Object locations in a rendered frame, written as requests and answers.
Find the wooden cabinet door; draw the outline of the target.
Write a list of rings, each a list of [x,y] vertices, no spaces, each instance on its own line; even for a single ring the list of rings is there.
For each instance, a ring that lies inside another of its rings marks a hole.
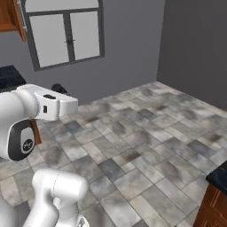
[[[26,31],[24,28],[24,23],[22,19],[22,14],[20,12],[20,0],[12,0],[13,14],[15,18],[16,28],[20,34],[23,42],[27,40]]]

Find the wooden wall cabinet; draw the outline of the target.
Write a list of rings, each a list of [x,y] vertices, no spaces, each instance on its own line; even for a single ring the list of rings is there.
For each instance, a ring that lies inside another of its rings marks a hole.
[[[16,30],[12,0],[0,0],[0,32]]]

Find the grey framed window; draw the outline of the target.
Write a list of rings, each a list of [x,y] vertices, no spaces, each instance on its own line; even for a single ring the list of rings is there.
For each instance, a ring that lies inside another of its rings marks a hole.
[[[20,0],[34,70],[105,56],[103,0]]]

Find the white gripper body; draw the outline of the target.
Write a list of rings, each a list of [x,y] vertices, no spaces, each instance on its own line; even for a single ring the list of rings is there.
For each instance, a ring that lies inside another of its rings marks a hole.
[[[59,101],[59,118],[75,114],[78,110],[78,99],[67,97]]]

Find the black rounded object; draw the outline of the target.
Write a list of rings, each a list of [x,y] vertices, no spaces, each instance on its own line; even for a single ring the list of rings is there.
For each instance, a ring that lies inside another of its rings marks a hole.
[[[59,83],[55,83],[51,86],[51,89],[55,92],[64,94],[64,95],[69,95],[69,93],[66,91],[65,88],[63,88]]]

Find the wooden base cabinet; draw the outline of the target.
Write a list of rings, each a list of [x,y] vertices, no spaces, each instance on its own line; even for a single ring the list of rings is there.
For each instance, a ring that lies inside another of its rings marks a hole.
[[[35,145],[39,145],[42,143],[41,137],[40,137],[40,133],[39,133],[39,129],[37,127],[37,123],[36,120],[30,120],[31,121],[31,125],[34,129],[35,132]]]
[[[209,184],[192,227],[227,227],[227,195]]]

